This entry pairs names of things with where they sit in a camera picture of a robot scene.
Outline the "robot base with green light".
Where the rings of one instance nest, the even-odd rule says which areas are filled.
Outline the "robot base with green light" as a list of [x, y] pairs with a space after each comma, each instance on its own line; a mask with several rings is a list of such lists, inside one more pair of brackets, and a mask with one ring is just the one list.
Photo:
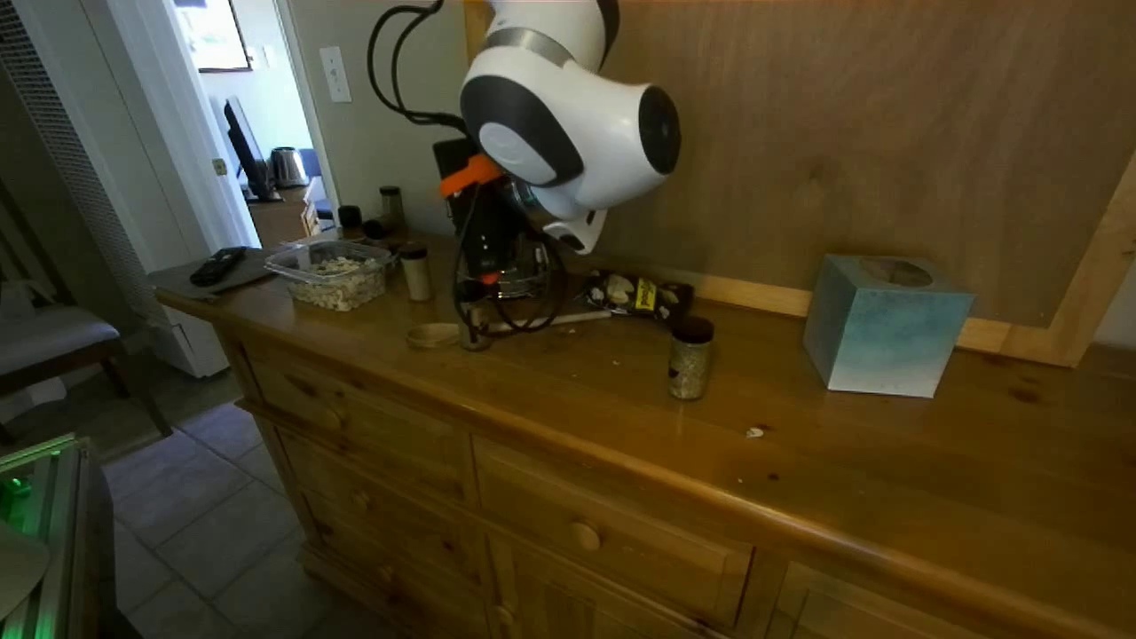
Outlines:
[[0, 639], [115, 639], [115, 515], [88, 439], [0, 457]]

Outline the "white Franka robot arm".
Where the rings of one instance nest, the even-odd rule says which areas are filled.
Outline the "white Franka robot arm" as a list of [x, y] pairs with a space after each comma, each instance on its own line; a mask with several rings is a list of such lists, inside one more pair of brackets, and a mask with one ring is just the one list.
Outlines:
[[659, 84], [598, 75], [616, 0], [488, 0], [494, 21], [460, 76], [472, 153], [445, 172], [465, 275], [453, 305], [488, 336], [480, 305], [501, 291], [518, 233], [588, 255], [606, 208], [655, 188], [681, 153], [679, 106]]

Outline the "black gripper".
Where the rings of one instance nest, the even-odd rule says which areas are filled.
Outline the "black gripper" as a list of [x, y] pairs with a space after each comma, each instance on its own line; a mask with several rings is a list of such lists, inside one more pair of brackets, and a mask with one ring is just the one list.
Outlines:
[[565, 307], [559, 249], [503, 200], [501, 188], [470, 188], [452, 200], [459, 261], [453, 313], [465, 343], [545, 329]]

